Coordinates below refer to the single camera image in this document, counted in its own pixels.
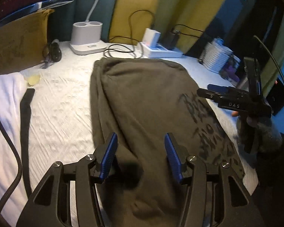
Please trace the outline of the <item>gloved right hand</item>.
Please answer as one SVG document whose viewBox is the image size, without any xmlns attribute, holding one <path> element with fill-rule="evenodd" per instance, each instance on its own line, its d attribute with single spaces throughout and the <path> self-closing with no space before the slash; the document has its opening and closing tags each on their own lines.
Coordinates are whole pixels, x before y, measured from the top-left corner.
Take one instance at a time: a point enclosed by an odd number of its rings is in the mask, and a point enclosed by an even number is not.
<svg viewBox="0 0 284 227">
<path fill-rule="evenodd" d="M 280 149 L 284 144 L 284 135 L 271 118 L 253 119 L 237 111 L 233 111 L 231 116 L 237 117 L 238 143 L 244 149 L 251 146 L 252 152 L 268 153 Z"/>
</svg>

